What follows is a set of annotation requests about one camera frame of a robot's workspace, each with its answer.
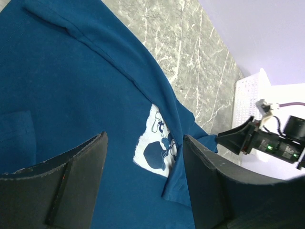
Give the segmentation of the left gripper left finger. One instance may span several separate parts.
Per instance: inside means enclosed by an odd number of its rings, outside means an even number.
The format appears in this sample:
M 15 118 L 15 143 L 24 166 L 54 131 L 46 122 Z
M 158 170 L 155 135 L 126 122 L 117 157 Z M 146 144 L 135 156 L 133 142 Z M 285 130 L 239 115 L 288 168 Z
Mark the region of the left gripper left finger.
M 99 192 L 108 137 L 0 176 L 3 229 L 88 229 Z

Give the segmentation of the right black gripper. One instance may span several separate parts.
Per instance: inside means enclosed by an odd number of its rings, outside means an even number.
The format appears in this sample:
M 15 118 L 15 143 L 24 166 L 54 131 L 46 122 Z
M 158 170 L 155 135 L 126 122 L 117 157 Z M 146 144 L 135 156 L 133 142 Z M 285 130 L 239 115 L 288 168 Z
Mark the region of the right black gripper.
M 246 141 L 254 131 L 254 117 L 246 122 L 217 135 L 216 141 L 236 155 L 243 151 Z M 262 130 L 254 131 L 247 144 L 247 152 L 252 149 L 261 151 L 285 162 L 297 162 L 304 149 L 304 122 L 288 122 L 284 128 L 284 136 Z

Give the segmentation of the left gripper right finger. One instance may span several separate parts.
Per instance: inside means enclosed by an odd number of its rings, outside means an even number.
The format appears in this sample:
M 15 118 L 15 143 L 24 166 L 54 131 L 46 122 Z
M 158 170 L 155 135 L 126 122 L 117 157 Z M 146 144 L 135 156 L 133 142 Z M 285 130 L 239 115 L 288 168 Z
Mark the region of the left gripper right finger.
M 183 160 L 198 229 L 302 229 L 305 179 L 280 180 L 240 167 L 190 135 Z

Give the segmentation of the blue printed t shirt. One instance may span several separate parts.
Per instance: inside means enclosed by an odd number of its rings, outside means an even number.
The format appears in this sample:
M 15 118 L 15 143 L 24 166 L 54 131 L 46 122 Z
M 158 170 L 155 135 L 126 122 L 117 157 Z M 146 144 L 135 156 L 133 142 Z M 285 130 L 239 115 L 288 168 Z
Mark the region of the blue printed t shirt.
M 183 137 L 212 151 L 150 52 L 100 0 L 11 0 L 0 14 L 0 169 L 100 132 L 93 229 L 193 229 Z

